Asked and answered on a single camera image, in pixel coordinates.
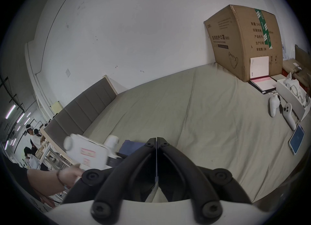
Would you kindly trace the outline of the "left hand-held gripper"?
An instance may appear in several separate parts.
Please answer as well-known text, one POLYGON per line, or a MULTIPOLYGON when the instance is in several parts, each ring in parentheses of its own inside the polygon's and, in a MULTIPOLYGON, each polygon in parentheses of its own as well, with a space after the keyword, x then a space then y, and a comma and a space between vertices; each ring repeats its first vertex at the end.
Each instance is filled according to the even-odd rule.
POLYGON ((71 134, 64 139, 66 154, 80 163, 81 168, 105 170, 114 168, 122 162, 115 152, 119 138, 109 135, 103 144, 99 144, 79 134, 71 134))

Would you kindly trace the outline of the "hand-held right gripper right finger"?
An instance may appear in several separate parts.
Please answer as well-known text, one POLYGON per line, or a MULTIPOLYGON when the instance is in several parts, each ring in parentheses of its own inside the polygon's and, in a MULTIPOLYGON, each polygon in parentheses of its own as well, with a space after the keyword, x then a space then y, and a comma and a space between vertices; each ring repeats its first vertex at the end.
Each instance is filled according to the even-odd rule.
POLYGON ((159 186, 161 187, 161 177, 172 177, 173 172, 176 172, 181 186, 177 191, 165 190, 164 193, 171 192, 171 201, 189 197, 196 222, 219 220, 223 214, 220 201, 251 205, 250 198, 229 170, 197 166, 162 137, 157 138, 157 155, 159 186))

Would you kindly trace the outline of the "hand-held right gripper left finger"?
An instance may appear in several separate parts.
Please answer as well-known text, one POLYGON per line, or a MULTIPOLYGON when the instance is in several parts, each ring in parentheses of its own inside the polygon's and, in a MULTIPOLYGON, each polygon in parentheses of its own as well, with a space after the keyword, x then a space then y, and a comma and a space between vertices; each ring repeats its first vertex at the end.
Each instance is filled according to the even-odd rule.
POLYGON ((117 222, 125 200, 148 200, 156 186, 156 138, 116 161, 115 167, 87 169, 62 204, 92 201, 90 214, 95 221, 117 222))

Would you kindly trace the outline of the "person's left hand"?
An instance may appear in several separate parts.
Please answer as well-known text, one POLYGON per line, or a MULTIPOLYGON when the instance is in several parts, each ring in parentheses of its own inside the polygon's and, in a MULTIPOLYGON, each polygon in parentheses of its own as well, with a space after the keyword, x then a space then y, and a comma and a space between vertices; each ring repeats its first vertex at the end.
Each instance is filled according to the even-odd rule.
POLYGON ((73 165, 57 172, 57 179, 65 188, 72 188, 78 178, 82 177, 83 169, 80 165, 73 165))

